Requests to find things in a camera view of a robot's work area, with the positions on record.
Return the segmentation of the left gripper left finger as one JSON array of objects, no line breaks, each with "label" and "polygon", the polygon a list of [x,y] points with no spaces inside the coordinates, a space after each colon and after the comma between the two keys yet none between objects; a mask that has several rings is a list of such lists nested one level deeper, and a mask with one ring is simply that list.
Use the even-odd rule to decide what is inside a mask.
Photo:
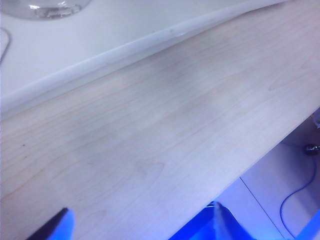
[{"label": "left gripper left finger", "polygon": [[62,208],[27,240],[71,240],[75,227],[75,217],[72,210]]}]

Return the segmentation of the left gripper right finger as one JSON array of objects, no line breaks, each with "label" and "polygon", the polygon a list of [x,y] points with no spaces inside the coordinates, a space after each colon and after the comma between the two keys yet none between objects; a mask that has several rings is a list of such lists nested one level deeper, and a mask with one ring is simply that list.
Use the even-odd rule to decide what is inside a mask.
[{"label": "left gripper right finger", "polygon": [[210,202],[178,230],[171,240],[252,240],[230,210],[217,201]]}]

